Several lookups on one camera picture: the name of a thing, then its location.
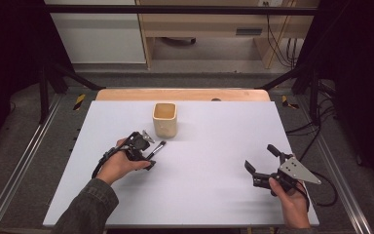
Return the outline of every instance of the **wooden edge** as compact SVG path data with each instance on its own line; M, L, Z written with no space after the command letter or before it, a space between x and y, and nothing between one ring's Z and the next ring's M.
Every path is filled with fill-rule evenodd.
M270 101L265 90L245 89L105 89L95 100Z

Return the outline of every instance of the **gray floor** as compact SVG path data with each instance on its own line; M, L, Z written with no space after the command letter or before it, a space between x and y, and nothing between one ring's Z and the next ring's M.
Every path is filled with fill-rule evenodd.
M238 40L236 44L232 39L207 38L198 39L196 45L158 40L156 46L153 67L150 70L121 65L125 69L120 72L117 70L118 66L105 66L101 72L95 72L93 67L81 66L79 71L89 80L108 87L254 88L288 70L278 64L270 70L261 68L260 58L248 52L255 50L251 40ZM309 122L303 108L294 109L281 104L281 94L288 94L287 88L291 82L285 82L270 92L286 130ZM32 233L38 233L38 230L45 229L42 227L42 221L48 204L74 146L74 138L78 136L91 100L96 95L96 92L85 89L74 81L67 79L67 83L70 89L66 95L55 96L50 91L53 100L59 98L59 108L36 153L33 154L23 180L19 187L16 187L17 192L8 207L5 207L5 214L0 217L1 231L11 229L16 230L15 233L26 233L24 229L33 229ZM86 98L80 110L73 110L79 94L86 94ZM306 96L287 95L287 98L290 103L297 103L302 107L307 100ZM34 85L16 93L12 96L12 102L14 110L0 132L0 194L39 127L38 86ZM323 103L322 110L327 106L331 106L330 101ZM333 116L330 115L323 121L322 141L335 158L374 233L374 173L371 169L355 163L355 152L350 141L337 118ZM312 137L313 134L289 136L293 152L301 155ZM326 167L323 150L318 144L322 141L316 141L303 163L309 169L331 177L331 170ZM309 191L311 197L319 203L331 201L332 192L327 184L309 186ZM341 199L333 207L314 207L320 221L319 233L356 233L347 212L349 207L346 207ZM254 233L269 232L268 229L254 230Z

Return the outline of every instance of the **black curtain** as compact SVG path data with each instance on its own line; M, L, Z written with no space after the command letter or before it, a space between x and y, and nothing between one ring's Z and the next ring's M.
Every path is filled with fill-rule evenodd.
M302 50L299 61L308 58L308 52L346 2L321 1L322 7L333 7L335 12L315 17L305 41L307 53ZM374 169L374 2L352 0L315 59L319 79L335 82L337 108L357 154Z
M44 4L43 0L0 1L0 128L10 112L11 95L37 83L44 64L73 70L50 14L21 7ZM51 72L50 82L66 88L56 72Z

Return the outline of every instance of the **white cabinet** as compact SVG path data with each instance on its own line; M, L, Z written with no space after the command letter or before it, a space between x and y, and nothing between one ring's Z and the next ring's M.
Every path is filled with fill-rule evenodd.
M134 0L45 0L47 4L134 5ZM137 14L51 14L71 62L145 63Z

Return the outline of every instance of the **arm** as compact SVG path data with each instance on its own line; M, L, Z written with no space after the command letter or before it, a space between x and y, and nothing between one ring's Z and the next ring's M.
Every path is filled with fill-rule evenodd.
M96 178L84 187L57 221L52 233L102 233L107 218L118 205L111 184L127 173L150 166L147 161L130 161L119 151L102 166Z
M289 190L288 193L284 192L281 185L272 177L269 178L269 183L270 187L278 195L281 201L284 224L288 228L287 230L283 230L281 233L317 233L315 229L311 228L305 197L295 189ZM298 183L297 186L302 191L305 190L301 184Z

